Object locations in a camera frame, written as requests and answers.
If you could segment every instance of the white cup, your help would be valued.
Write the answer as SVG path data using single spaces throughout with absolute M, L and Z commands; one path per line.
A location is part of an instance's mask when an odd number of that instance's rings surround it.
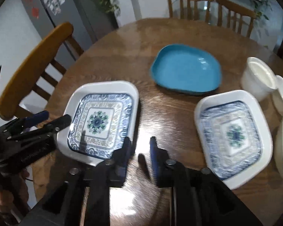
M 277 89 L 276 77 L 262 60 L 249 57 L 241 78 L 241 86 L 243 90 L 261 101 Z

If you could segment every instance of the floral pattern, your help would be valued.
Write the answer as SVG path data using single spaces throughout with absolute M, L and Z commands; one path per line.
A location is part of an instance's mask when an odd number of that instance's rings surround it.
M 209 159 L 208 167 L 220 180 L 228 179 L 255 163 L 261 156 L 262 143 L 256 124 L 248 106 L 242 101 L 234 101 L 205 109 L 200 114 L 201 134 Z M 241 119 L 245 127 L 238 124 Z M 230 123 L 225 132 L 222 125 Z M 241 149 L 234 156 L 228 156 L 225 139 L 228 146 L 234 150 Z M 243 149 L 246 140 L 250 146 Z
M 228 128 L 228 132 L 226 133 L 229 144 L 233 148 L 240 148 L 244 143 L 243 140 L 245 140 L 245 136 L 243 134 L 243 129 L 237 124 L 232 124 Z
M 92 132 L 93 134 L 101 133 L 107 127 L 108 115 L 106 114 L 106 112 L 102 111 L 94 112 L 89 116 L 87 123 L 89 132 Z
M 84 155 L 110 158 L 127 136 L 132 106 L 133 100 L 128 94 L 86 95 L 73 118 L 68 147 Z

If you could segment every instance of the black clamp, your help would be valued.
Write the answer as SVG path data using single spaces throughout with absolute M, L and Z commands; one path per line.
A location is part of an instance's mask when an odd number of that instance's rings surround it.
M 150 154 L 156 185 L 171 187 L 170 225 L 252 225 L 262 226 L 258 218 L 207 167 L 200 171 L 185 168 L 159 149 L 150 139 Z
M 125 137 L 122 148 L 114 150 L 110 159 L 86 171 L 72 168 L 65 181 L 42 198 L 19 226 L 79 226 L 86 187 L 90 189 L 84 225 L 109 226 L 109 188 L 123 186 L 131 147 Z
M 47 120 L 49 113 L 42 111 L 31 117 L 15 119 L 0 127 L 0 173 L 10 176 L 55 150 L 55 134 L 71 124 L 64 115 L 43 128 L 22 133 L 26 128 Z

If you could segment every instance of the refrigerator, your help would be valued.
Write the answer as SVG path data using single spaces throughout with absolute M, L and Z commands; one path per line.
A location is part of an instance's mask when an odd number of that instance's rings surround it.
M 102 11 L 92 0 L 21 0 L 41 38 L 63 22 L 70 22 L 73 38 L 85 51 L 97 40 L 118 28 L 113 14 Z M 77 59 L 68 45 L 62 44 L 55 59 L 68 69 Z

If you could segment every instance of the refrigerator door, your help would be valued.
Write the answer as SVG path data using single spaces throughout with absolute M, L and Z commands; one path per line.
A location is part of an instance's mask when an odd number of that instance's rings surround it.
M 45 38 L 51 30 L 55 27 L 43 8 L 40 0 L 21 0 L 26 12 L 36 28 L 41 38 Z M 70 53 L 69 49 L 62 44 L 55 59 L 66 69 L 68 69 L 74 62 L 75 57 Z
M 41 0 L 54 25 L 70 22 L 74 27 L 73 38 L 83 50 L 97 40 L 92 28 L 86 29 L 73 0 Z

